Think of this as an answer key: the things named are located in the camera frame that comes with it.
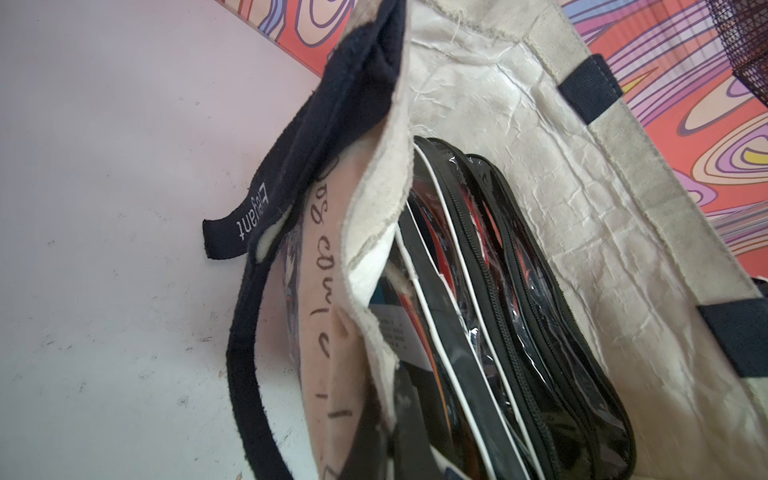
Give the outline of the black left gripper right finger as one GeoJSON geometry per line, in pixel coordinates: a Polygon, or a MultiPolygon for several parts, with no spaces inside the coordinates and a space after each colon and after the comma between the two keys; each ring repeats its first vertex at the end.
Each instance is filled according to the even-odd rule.
{"type": "Polygon", "coordinates": [[[431,450],[421,404],[409,372],[395,372],[394,479],[439,480],[443,474],[431,450]]]}

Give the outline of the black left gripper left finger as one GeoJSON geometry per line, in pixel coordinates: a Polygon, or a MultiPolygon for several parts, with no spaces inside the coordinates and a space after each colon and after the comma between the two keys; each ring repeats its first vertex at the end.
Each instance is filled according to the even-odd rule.
{"type": "Polygon", "coordinates": [[[365,403],[345,461],[341,480],[382,480],[386,477],[387,429],[381,420],[378,395],[368,386],[365,403]]]}

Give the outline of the cream canvas tote bag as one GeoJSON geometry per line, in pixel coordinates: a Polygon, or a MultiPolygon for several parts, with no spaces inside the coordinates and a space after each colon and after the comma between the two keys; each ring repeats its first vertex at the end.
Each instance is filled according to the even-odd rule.
{"type": "Polygon", "coordinates": [[[541,479],[443,195],[417,152],[424,137],[484,157],[508,182],[629,417],[628,479],[765,478],[766,296],[558,4],[360,1],[348,13],[317,89],[246,197],[203,223],[208,257],[246,259],[226,359],[254,475],[299,477],[256,371],[258,324],[281,315],[299,370],[308,477],[339,479],[372,384],[387,429],[384,479],[394,479],[394,380],[404,366],[369,305],[407,222],[458,307],[528,479],[541,479]]]}

